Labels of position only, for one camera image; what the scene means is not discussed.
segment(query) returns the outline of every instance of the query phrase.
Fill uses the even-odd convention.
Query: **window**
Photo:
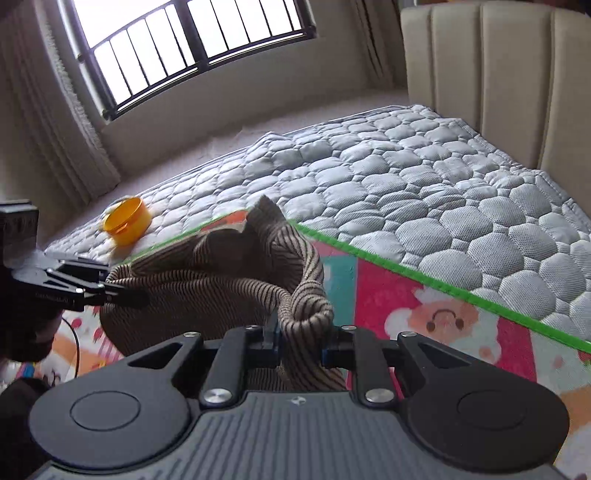
[[[66,0],[113,119],[162,89],[234,59],[313,38],[306,0]]]

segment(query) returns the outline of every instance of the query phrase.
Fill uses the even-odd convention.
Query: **gray mattress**
[[[141,193],[154,219],[132,253],[262,194],[326,235],[591,339],[591,221],[460,119],[389,106],[264,135]],[[49,249],[112,261],[101,223]]]

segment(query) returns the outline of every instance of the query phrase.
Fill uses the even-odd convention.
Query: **round pad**
[[[487,367],[433,371],[405,400],[411,432],[465,470],[518,472],[553,461],[569,429],[563,403],[538,384]]]
[[[525,408],[517,398],[498,390],[469,393],[457,405],[460,418],[484,430],[507,430],[525,418]]]
[[[139,401],[127,393],[94,392],[76,400],[70,416],[83,429],[108,432],[133,422],[139,408]]]
[[[118,469],[153,458],[190,421],[187,401],[158,373],[98,370],[51,389],[31,410],[34,440],[58,462],[84,470]]]

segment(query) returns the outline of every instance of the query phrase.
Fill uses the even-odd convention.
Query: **white curtain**
[[[73,90],[43,0],[24,0],[0,23],[0,72],[34,158],[49,166],[73,207],[115,188],[121,177]]]
[[[396,0],[350,1],[373,86],[405,86],[404,44]]]

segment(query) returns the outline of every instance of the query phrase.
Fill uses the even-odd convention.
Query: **beige upholstered headboard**
[[[591,214],[591,18],[525,2],[402,11],[408,93],[463,118]]]

